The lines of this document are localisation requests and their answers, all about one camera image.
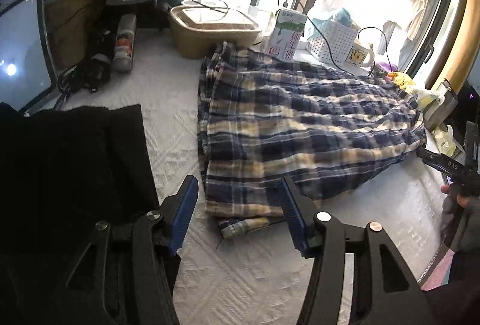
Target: cartoon mug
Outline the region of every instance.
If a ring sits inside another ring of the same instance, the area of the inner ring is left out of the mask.
[[[355,39],[345,62],[356,67],[368,68],[374,64],[375,53],[373,48],[374,46],[370,44],[370,47],[367,49],[362,46],[358,39]],[[364,62],[367,56],[369,56],[369,59],[367,62]]]

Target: blue and beige plaid fabric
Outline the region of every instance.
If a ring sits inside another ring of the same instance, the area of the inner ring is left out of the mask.
[[[203,60],[198,94],[206,210],[225,238],[282,221],[275,183],[284,175],[325,199],[425,142],[415,98],[395,84],[230,43]]]

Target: black cloth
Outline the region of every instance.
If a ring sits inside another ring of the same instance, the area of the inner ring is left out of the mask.
[[[448,284],[425,296],[438,325],[480,324],[480,250],[455,253]]]
[[[0,143],[0,323],[34,323],[95,222],[159,208],[142,111],[0,104]]]

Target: laundry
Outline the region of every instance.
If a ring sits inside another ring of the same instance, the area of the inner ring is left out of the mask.
[[[283,221],[275,185],[285,175],[302,195],[330,198],[426,140],[414,96],[393,82],[231,43],[203,60],[198,93],[206,210],[225,238]]]
[[[24,118],[0,104],[0,138],[0,319],[34,323],[96,222],[133,222],[158,209],[142,110],[80,107]]]

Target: mattress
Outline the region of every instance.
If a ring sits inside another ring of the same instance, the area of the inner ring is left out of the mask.
[[[177,192],[185,175],[200,181],[197,159],[197,88],[200,60],[182,58],[170,36],[139,30],[131,74],[113,74],[97,93],[80,91],[64,109],[82,105],[110,109],[140,103],[150,164],[161,200]],[[410,156],[350,193],[322,202],[343,223],[386,229],[418,278],[439,245],[440,173]],[[183,248],[173,301],[181,324],[294,324],[313,259],[293,247],[285,223],[233,240],[222,240],[205,213],[200,188]],[[339,323],[349,319],[352,261],[347,256]]]

